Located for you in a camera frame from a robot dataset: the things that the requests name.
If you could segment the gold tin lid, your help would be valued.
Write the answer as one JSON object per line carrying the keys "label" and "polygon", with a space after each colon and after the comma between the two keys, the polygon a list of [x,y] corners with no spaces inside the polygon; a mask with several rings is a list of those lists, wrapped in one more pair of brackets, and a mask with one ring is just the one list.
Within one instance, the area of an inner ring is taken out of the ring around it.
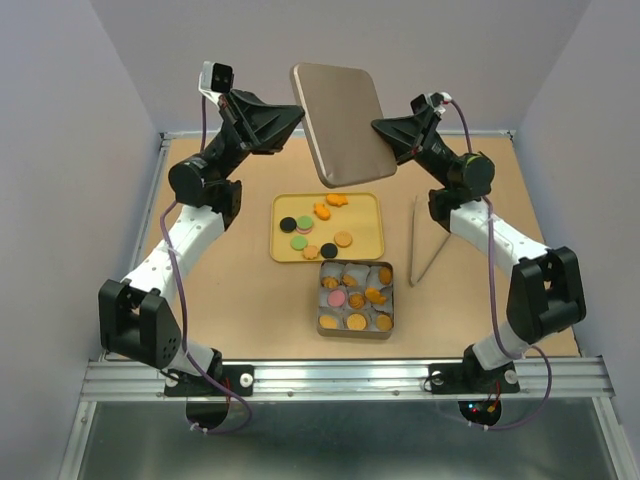
{"label": "gold tin lid", "polygon": [[291,69],[317,175],[331,189],[393,176],[391,148],[372,127],[383,117],[376,87],[362,69],[298,63]]}

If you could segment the metal serving tongs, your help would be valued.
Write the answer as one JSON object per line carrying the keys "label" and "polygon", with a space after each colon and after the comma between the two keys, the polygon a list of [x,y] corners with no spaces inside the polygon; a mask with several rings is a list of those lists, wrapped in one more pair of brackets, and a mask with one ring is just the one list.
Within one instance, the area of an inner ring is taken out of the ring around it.
{"label": "metal serving tongs", "polygon": [[418,195],[411,221],[409,284],[412,288],[424,278],[449,238],[450,233],[431,218],[429,195]]}

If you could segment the plain round tan cookie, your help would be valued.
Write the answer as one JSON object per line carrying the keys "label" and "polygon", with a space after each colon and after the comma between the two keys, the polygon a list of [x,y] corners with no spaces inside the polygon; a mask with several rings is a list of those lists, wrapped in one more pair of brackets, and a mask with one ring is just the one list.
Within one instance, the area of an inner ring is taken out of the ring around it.
{"label": "plain round tan cookie", "polygon": [[386,314],[379,314],[376,317],[375,324],[376,328],[382,332],[390,331],[394,326],[392,317]]}

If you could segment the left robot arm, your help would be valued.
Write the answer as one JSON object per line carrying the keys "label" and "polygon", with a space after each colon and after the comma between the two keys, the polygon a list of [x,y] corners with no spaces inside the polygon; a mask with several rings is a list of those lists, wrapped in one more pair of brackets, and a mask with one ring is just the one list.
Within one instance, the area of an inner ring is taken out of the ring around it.
{"label": "left robot arm", "polygon": [[221,353],[190,341],[188,314],[174,316],[171,305],[187,306],[184,278],[239,214],[242,184],[231,174],[250,155],[280,152],[305,112],[236,89],[213,98],[222,119],[219,132],[168,173],[174,200],[166,210],[178,209],[178,218],[167,226],[166,214],[160,216],[161,241],[123,279],[102,285],[98,310],[101,345],[107,351],[186,374],[199,393],[229,395],[221,383]]}

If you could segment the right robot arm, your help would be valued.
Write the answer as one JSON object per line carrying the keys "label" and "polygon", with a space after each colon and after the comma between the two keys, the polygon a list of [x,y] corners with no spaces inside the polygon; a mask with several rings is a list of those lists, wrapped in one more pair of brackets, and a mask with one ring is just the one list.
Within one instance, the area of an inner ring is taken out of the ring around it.
{"label": "right robot arm", "polygon": [[499,322],[492,299],[491,334],[467,347],[460,362],[435,365],[426,390],[483,394],[506,387],[516,392],[516,380],[506,375],[515,361],[586,317],[579,261],[570,248],[534,241],[495,214],[489,199],[493,161],[473,148],[454,153],[437,132],[446,107],[457,105],[445,92],[420,95],[411,103],[411,115],[376,119],[371,126],[397,165],[414,161],[439,183],[428,193],[432,220],[486,255],[489,278],[498,271],[509,278],[505,322]]}

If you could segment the black sandwich cookie left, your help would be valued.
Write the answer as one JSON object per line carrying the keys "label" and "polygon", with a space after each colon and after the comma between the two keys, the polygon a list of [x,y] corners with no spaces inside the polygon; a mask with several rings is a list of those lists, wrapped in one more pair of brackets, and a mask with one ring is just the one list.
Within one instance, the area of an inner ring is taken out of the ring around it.
{"label": "black sandwich cookie left", "polygon": [[291,233],[297,229],[296,219],[293,217],[284,217],[279,222],[279,228],[284,233]]}

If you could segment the black sandwich cookie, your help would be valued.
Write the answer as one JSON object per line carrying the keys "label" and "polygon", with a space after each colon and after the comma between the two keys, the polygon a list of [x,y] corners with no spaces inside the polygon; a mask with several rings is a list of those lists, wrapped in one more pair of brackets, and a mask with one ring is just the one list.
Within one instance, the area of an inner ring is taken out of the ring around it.
{"label": "black sandwich cookie", "polygon": [[325,243],[320,249],[320,254],[325,259],[333,259],[338,254],[338,247],[334,243]]}
{"label": "black sandwich cookie", "polygon": [[291,233],[297,229],[296,219],[293,217],[284,217],[279,222],[279,228],[284,233]]}

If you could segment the orange fish cookie top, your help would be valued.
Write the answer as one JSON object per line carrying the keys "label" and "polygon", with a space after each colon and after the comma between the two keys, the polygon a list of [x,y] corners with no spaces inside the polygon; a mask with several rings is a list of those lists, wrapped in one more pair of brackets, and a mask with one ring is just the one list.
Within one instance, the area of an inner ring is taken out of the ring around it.
{"label": "orange fish cookie top", "polygon": [[342,194],[330,193],[325,196],[326,202],[330,206],[342,207],[349,203],[348,198]]}

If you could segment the green sandwich cookie upper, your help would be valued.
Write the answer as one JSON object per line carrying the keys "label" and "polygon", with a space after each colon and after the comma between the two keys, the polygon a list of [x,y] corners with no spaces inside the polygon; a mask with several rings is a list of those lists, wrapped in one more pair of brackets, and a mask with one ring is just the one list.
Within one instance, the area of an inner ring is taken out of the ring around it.
{"label": "green sandwich cookie upper", "polygon": [[310,230],[314,226],[314,221],[311,216],[303,215],[296,219],[296,228],[298,230]]}

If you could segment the green sandwich cookie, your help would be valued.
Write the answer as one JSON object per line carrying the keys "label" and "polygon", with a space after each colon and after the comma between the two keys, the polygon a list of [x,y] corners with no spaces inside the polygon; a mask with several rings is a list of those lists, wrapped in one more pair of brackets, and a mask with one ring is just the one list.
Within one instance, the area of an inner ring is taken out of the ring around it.
{"label": "green sandwich cookie", "polygon": [[296,251],[302,251],[308,246],[308,240],[302,235],[296,235],[291,238],[290,246]]}
{"label": "green sandwich cookie", "polygon": [[296,228],[298,230],[310,230],[314,226],[314,221],[311,216],[303,215],[296,219]]}

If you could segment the yellow cookie tray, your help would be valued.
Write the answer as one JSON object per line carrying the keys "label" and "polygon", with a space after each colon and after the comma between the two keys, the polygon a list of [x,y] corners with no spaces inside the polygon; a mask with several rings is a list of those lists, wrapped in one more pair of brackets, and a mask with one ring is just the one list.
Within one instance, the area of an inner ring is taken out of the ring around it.
{"label": "yellow cookie tray", "polygon": [[[314,206],[324,204],[327,194],[320,193],[285,193],[276,196],[271,206],[270,255],[280,263],[305,262],[300,250],[291,246],[291,239],[296,236],[305,238],[309,245],[317,248],[332,242],[337,233],[348,232],[352,243],[338,248],[337,258],[340,260],[375,260],[382,257],[385,250],[382,216],[378,198],[369,192],[349,192],[348,203],[335,207],[330,204],[326,208],[331,212],[327,220],[321,220],[314,212]],[[311,219],[311,229],[307,233],[300,230],[285,232],[280,222],[286,217],[295,220],[307,216]]]}

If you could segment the dotted round biscuit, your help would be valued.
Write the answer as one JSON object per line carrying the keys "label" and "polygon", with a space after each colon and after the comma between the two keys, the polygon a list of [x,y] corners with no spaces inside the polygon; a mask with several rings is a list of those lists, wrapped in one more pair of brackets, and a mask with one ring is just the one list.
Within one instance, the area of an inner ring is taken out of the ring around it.
{"label": "dotted round biscuit", "polygon": [[352,244],[353,237],[348,231],[339,231],[334,235],[334,242],[340,248],[346,248]]}

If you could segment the flower shaped tan cookie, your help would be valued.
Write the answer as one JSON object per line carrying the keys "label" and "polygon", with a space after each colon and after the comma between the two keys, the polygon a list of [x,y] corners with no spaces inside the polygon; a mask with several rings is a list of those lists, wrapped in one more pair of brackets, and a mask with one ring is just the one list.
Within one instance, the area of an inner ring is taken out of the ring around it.
{"label": "flower shaped tan cookie", "polygon": [[305,260],[315,260],[320,255],[320,249],[315,245],[307,245],[302,250],[302,256]]}

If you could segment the gold square cookie tin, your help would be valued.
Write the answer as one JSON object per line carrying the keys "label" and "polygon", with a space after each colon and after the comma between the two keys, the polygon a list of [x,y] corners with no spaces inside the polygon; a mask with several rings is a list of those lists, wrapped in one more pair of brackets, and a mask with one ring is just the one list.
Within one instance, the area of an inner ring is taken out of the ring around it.
{"label": "gold square cookie tin", "polygon": [[323,261],[315,324],[325,337],[389,339],[395,328],[392,265],[380,261]]}

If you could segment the aluminium front rail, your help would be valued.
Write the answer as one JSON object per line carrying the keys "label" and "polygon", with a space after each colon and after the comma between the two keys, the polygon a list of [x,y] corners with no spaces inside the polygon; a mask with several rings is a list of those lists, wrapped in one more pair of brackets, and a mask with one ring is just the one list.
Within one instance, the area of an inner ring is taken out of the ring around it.
{"label": "aluminium front rail", "polygon": [[[250,402],[431,400],[424,380],[433,359],[255,361]],[[550,397],[612,398],[615,390],[601,358],[550,360]],[[165,378],[140,363],[91,362],[80,399],[85,402],[170,401]]]}

